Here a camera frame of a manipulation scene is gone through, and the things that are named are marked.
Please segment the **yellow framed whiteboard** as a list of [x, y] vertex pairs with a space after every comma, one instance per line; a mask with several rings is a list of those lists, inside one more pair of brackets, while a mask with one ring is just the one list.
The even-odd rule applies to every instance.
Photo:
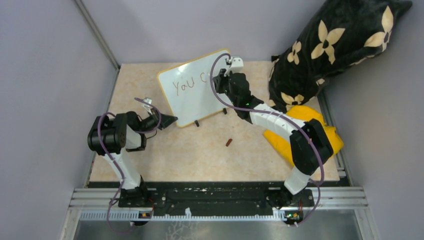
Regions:
[[210, 71], [218, 56], [229, 52], [227, 48], [222, 48], [157, 74], [171, 114], [178, 118], [178, 127], [186, 127], [221, 112], [226, 107], [213, 93]]

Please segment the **red marker cap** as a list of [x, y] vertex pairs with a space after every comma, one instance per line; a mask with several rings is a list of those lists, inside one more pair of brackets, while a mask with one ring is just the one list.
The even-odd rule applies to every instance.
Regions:
[[225, 144], [225, 146], [226, 147], [228, 147], [230, 144], [231, 144], [231, 142], [233, 141], [233, 139], [232, 138], [230, 138], [227, 142], [226, 142], [226, 144]]

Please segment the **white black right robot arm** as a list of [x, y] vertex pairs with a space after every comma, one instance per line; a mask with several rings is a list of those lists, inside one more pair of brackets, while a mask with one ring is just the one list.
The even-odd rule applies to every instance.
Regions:
[[252, 95], [244, 73], [225, 74], [222, 68], [209, 82], [215, 97], [237, 116], [256, 126], [271, 131], [289, 143], [294, 166], [284, 181], [286, 189], [281, 199], [287, 206], [295, 206], [301, 200], [301, 191], [317, 169], [334, 154], [323, 125], [315, 118], [305, 121], [288, 116]]

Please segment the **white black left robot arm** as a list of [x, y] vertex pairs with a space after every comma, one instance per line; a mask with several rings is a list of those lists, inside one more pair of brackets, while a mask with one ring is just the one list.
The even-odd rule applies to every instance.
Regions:
[[133, 166], [128, 153], [146, 149], [147, 133], [164, 130], [176, 122], [176, 116], [154, 111], [145, 119], [134, 111], [97, 116], [87, 136], [90, 150], [102, 156], [120, 182], [120, 198], [130, 199], [138, 207], [149, 203], [150, 193], [142, 176]]

